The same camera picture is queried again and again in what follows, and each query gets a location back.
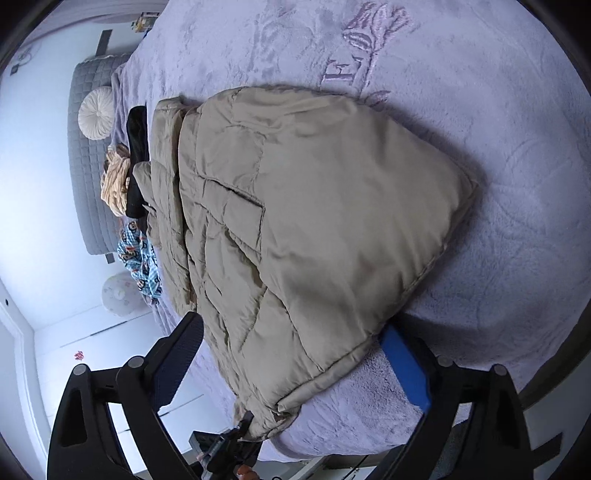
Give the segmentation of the beige puffer jacket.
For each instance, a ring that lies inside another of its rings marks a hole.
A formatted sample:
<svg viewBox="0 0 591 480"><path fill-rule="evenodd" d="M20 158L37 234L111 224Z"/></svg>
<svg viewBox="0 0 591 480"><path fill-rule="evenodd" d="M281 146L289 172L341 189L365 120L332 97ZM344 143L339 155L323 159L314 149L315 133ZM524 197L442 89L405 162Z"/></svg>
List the beige puffer jacket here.
<svg viewBox="0 0 591 480"><path fill-rule="evenodd" d="M360 364L478 189L390 116L304 89L163 99L148 138L133 175L165 292L204 319L252 441Z"/></svg>

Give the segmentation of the white wardrobe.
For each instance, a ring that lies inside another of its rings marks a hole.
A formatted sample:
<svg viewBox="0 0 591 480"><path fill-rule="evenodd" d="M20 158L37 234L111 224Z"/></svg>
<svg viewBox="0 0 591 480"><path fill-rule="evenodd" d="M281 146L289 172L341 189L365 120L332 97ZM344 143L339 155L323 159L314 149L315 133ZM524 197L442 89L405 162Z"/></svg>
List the white wardrobe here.
<svg viewBox="0 0 591 480"><path fill-rule="evenodd" d="M85 364L96 371L119 367L143 355L156 340L169 333L157 323L153 311L141 303L125 316L116 315L100 303L53 325L35 329L24 318L5 288L1 289L1 312L22 331L24 353L32 355L29 398L41 402L39 433L51 429L66 382L73 368ZM197 380L187 374L172 402L159 411L164 426L181 453L189 450L192 431L219 431L228 426Z"/></svg>

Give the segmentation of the blue monkey print garment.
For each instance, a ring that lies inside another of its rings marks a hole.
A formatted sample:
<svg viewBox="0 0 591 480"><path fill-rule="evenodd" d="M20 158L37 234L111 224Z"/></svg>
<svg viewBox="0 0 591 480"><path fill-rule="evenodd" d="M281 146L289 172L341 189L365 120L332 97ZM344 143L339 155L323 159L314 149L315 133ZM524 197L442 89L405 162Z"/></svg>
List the blue monkey print garment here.
<svg viewBox="0 0 591 480"><path fill-rule="evenodd" d="M136 220L128 220L123 225L116 253L142 297L149 304L157 303L162 285L156 253Z"/></svg>

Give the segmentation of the grey quilted headboard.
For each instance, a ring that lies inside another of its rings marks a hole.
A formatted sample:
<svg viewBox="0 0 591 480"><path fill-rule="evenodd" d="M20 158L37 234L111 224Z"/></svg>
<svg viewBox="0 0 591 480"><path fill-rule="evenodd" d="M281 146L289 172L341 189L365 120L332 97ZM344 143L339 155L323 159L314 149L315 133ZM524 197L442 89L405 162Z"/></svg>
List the grey quilted headboard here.
<svg viewBox="0 0 591 480"><path fill-rule="evenodd" d="M90 140L78 125L78 111L88 93L111 84L111 75L128 53L103 55L76 65L70 86L67 120L69 171L79 228L87 252L105 255L116 250L119 223L100 199L99 181L110 139Z"/></svg>

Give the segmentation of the beige striped garment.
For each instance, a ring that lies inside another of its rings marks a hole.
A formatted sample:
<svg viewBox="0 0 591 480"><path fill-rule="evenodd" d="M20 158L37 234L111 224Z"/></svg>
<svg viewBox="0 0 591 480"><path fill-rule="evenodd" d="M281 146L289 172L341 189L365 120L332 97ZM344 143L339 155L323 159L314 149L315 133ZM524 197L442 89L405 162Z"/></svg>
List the beige striped garment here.
<svg viewBox="0 0 591 480"><path fill-rule="evenodd" d="M125 145L109 146L100 179L100 199L116 217L123 217L127 208L131 159Z"/></svg>

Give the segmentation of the black folded sweater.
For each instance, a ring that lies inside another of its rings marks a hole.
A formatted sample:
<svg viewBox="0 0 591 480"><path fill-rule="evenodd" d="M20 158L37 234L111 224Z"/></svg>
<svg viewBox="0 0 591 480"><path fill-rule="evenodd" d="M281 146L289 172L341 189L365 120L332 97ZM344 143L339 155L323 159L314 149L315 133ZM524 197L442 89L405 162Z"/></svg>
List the black folded sweater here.
<svg viewBox="0 0 591 480"><path fill-rule="evenodd" d="M133 107L126 122L127 139L129 142L130 167L128 172L127 206L125 215L132 219L146 216L144 200L133 176L133 168L149 160L147 139L147 109L145 106Z"/></svg>

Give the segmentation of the round cream pillow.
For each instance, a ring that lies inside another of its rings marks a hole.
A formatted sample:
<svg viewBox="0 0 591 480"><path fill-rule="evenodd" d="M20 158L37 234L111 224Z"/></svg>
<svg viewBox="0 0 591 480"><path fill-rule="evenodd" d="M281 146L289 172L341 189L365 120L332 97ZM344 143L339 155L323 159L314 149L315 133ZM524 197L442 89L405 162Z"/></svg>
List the round cream pillow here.
<svg viewBox="0 0 591 480"><path fill-rule="evenodd" d="M114 119L114 97L111 87L98 87L82 100L77 122L81 133L87 139L99 141L109 137Z"/></svg>

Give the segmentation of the items on nightstand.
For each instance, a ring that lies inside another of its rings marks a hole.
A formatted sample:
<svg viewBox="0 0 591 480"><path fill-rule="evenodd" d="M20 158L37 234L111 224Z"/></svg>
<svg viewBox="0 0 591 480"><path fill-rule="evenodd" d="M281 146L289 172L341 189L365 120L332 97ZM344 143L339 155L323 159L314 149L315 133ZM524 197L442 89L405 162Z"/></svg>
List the items on nightstand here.
<svg viewBox="0 0 591 480"><path fill-rule="evenodd" d="M158 12L142 12L132 21L131 29L135 33L147 33L153 28L158 17Z"/></svg>

